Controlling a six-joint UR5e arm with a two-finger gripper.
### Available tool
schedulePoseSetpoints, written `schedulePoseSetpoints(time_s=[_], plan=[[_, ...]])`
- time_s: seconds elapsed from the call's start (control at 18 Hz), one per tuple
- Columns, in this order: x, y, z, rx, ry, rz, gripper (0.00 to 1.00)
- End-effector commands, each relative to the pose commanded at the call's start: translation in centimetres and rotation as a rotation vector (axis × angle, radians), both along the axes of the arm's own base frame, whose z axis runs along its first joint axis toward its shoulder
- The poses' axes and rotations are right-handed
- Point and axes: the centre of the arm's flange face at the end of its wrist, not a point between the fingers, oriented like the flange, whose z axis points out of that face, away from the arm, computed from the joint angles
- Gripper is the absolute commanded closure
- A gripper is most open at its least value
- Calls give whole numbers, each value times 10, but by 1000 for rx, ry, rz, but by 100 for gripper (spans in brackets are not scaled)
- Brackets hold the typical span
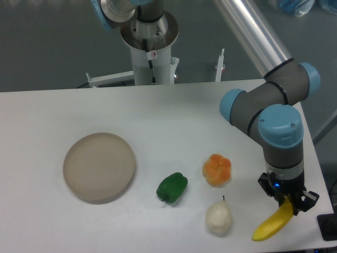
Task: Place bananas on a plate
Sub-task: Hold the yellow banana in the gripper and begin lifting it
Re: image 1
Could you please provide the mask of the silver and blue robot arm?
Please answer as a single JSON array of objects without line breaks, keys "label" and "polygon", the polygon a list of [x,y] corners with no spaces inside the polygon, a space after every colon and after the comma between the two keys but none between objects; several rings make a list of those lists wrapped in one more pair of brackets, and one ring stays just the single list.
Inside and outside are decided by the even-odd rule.
[{"label": "silver and blue robot arm", "polygon": [[[137,85],[172,84],[172,58],[163,54],[175,42],[178,25],[162,1],[92,1],[104,28],[121,29],[130,49]],[[220,114],[263,148],[266,172],[259,184],[292,212],[306,212],[319,199],[304,185],[304,127],[294,105],[312,95],[320,76],[309,63],[297,64],[269,27],[253,1],[216,1],[264,83],[249,92],[228,91]]]}]

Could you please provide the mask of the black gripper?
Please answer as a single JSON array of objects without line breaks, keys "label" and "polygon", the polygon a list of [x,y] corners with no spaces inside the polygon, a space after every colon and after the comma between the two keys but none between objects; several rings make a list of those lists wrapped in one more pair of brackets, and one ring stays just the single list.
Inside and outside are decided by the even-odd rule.
[{"label": "black gripper", "polygon": [[287,196],[293,206],[293,214],[307,212],[317,203],[320,195],[313,191],[306,191],[304,186],[304,166],[281,169],[267,166],[266,172],[258,179],[264,192],[279,205],[283,203],[283,196]]}]

